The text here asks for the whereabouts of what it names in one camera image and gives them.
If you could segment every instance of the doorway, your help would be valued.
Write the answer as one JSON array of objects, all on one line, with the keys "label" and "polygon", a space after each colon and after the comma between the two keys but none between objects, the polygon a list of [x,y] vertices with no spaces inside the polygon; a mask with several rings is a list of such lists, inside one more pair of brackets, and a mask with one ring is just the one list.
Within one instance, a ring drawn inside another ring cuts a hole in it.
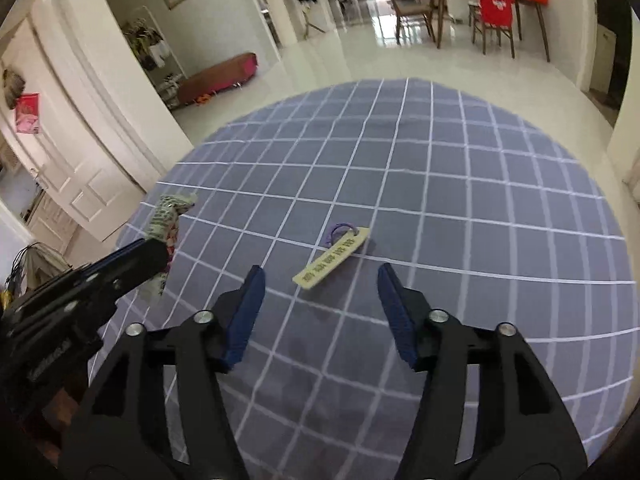
[{"label": "doorway", "polygon": [[631,63],[632,17],[627,0],[597,0],[598,30],[589,99],[615,126]]}]

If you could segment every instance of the chair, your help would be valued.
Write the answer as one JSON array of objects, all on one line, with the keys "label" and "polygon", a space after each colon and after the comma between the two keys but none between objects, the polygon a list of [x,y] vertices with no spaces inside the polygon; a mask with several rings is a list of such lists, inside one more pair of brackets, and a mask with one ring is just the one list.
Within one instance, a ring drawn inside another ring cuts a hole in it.
[{"label": "chair", "polygon": [[409,2],[404,0],[390,0],[391,6],[396,14],[396,43],[400,44],[400,28],[402,27],[402,18],[410,18],[413,16],[422,16],[424,23],[427,26],[427,33],[429,37],[436,41],[436,34],[433,31],[433,7],[430,2]]},{"label": "chair", "polygon": [[476,32],[482,33],[482,53],[486,55],[486,32],[495,30],[498,46],[502,46],[502,34],[511,41],[511,57],[516,58],[513,44],[513,3],[515,0],[480,0],[480,8],[473,15],[473,36],[471,42],[476,43]]}]

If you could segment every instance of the blue grid tablecloth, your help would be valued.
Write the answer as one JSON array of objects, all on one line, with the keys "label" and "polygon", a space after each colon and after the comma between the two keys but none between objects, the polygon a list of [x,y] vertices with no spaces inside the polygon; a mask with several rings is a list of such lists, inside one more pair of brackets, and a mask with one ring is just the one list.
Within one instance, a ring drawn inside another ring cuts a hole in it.
[{"label": "blue grid tablecloth", "polygon": [[[390,261],[405,286],[465,324],[515,323],[545,365],[590,458],[620,416],[638,335],[625,241],[598,186],[521,118],[428,81],[365,80],[262,108],[215,133],[159,182],[119,244],[164,193],[195,191],[159,304],[135,293],[104,328],[182,322],[238,288],[251,264],[267,295],[244,360],[221,376],[252,478],[392,478],[424,377],[399,360],[377,298]],[[291,281],[335,222],[370,226],[362,254],[321,285]],[[470,455],[478,370],[469,368],[459,458]],[[175,456],[187,460],[175,375]]]}]

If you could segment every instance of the wooden chair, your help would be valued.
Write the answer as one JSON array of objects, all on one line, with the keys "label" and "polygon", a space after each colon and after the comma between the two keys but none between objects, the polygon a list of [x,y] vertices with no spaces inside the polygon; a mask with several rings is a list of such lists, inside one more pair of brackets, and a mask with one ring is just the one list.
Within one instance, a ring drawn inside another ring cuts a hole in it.
[{"label": "wooden chair", "polygon": [[412,18],[415,16],[421,16],[424,19],[424,24],[427,26],[427,33],[429,37],[436,41],[436,34],[433,31],[433,6],[430,2],[418,3],[409,2],[404,0],[390,0],[391,6],[396,14],[396,43],[400,44],[400,28],[402,27],[403,18]]},{"label": "wooden chair", "polygon": [[502,46],[502,34],[504,34],[511,41],[511,57],[516,59],[516,50],[513,43],[513,9],[510,6],[508,14],[511,15],[511,19],[509,21],[509,25],[499,25],[498,23],[493,23],[489,19],[485,18],[485,14],[482,12],[482,7],[477,7],[473,12],[473,35],[471,37],[471,42],[473,44],[476,43],[476,32],[480,32],[482,34],[482,53],[486,56],[486,32],[489,30],[490,32],[495,30],[495,33],[498,37],[498,46]]}]

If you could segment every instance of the purple hair tie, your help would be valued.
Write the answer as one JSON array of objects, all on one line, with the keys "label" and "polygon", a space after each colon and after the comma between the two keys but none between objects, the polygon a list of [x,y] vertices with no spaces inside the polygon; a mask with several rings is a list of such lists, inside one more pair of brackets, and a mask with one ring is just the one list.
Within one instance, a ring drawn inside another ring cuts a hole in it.
[{"label": "purple hair tie", "polygon": [[358,235],[358,228],[353,224],[349,224],[347,222],[334,224],[327,229],[326,235],[322,239],[322,244],[324,245],[324,247],[327,247],[327,248],[331,247],[334,244],[334,237],[336,232],[345,227],[352,230],[353,234],[355,234],[356,236]]}]

